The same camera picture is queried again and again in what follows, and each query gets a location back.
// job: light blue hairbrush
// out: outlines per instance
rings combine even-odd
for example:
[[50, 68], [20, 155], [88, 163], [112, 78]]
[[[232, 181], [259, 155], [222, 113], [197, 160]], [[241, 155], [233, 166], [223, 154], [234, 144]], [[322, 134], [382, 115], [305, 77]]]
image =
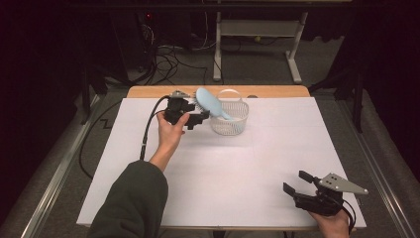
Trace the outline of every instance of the light blue hairbrush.
[[233, 120], [222, 108], [222, 102], [211, 94], [204, 87], [199, 87], [195, 92], [195, 101], [198, 106], [204, 110], [210, 111], [210, 115], [214, 117], [223, 117], [225, 120]]

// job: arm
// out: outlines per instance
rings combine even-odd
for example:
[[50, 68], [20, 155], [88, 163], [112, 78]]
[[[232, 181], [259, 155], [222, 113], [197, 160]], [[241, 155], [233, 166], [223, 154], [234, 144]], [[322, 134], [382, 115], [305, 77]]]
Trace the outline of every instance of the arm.
[[325, 238], [349, 238], [349, 217], [344, 210], [334, 216], [323, 216], [313, 212], [309, 214], [318, 222]]
[[87, 237], [157, 237], [167, 200], [167, 182], [163, 171], [175, 152], [185, 113], [176, 125], [157, 115], [159, 142], [149, 162], [136, 161], [127, 166], [112, 185], [96, 214]]

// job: basket handle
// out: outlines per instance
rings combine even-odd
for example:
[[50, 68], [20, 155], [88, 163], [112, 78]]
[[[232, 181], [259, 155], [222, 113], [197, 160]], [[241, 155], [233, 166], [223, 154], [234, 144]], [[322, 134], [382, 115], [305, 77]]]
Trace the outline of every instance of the basket handle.
[[242, 95], [241, 95], [241, 93], [239, 93], [239, 91], [237, 91], [235, 89], [231, 89], [231, 88], [221, 90], [219, 93], [217, 93], [217, 96], [216, 97], [219, 98], [219, 96], [221, 94], [225, 93], [225, 92], [234, 92], [234, 93], [238, 94], [238, 96], [239, 96], [238, 101], [242, 101]]

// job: plastic basket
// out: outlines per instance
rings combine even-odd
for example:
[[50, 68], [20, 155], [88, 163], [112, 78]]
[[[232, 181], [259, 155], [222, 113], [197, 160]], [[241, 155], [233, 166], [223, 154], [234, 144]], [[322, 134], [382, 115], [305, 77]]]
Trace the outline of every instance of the plastic basket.
[[250, 107], [242, 100], [241, 94], [234, 89], [225, 89], [217, 94], [217, 97], [224, 92], [235, 92], [239, 99], [234, 100], [220, 100], [222, 102], [223, 110], [230, 115], [233, 120], [226, 120], [223, 117], [211, 117], [210, 126], [216, 133], [223, 136], [236, 136], [244, 132], [247, 124]]

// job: dark green sleeve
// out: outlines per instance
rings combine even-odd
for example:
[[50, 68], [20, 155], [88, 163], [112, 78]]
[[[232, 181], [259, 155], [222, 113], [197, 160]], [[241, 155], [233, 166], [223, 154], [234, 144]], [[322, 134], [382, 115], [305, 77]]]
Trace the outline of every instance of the dark green sleeve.
[[157, 237], [167, 182], [148, 162], [131, 163], [111, 186], [87, 237]]

